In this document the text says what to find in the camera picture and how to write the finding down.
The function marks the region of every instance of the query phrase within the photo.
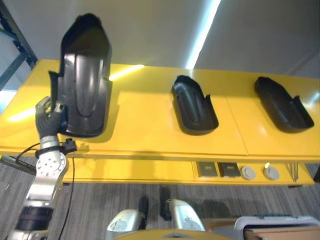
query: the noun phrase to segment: round white button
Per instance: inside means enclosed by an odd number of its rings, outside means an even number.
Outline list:
[[[255,170],[249,166],[243,166],[241,168],[241,176],[247,180],[253,180],[256,177]]]
[[[273,166],[269,166],[265,168],[263,172],[264,172],[264,175],[270,180],[277,180],[279,178],[279,172]]]

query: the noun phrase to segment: black car part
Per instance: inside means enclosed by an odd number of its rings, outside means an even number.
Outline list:
[[[254,84],[263,107],[276,127],[296,133],[315,125],[299,96],[292,98],[286,89],[268,77],[260,76]]]
[[[173,106],[181,130],[190,135],[204,135],[219,126],[210,95],[204,97],[199,84],[180,75],[172,87]]]
[[[51,78],[51,110],[65,106],[60,133],[95,137],[105,129],[112,84],[109,81],[111,44],[93,14],[79,16],[61,42],[59,73]]]

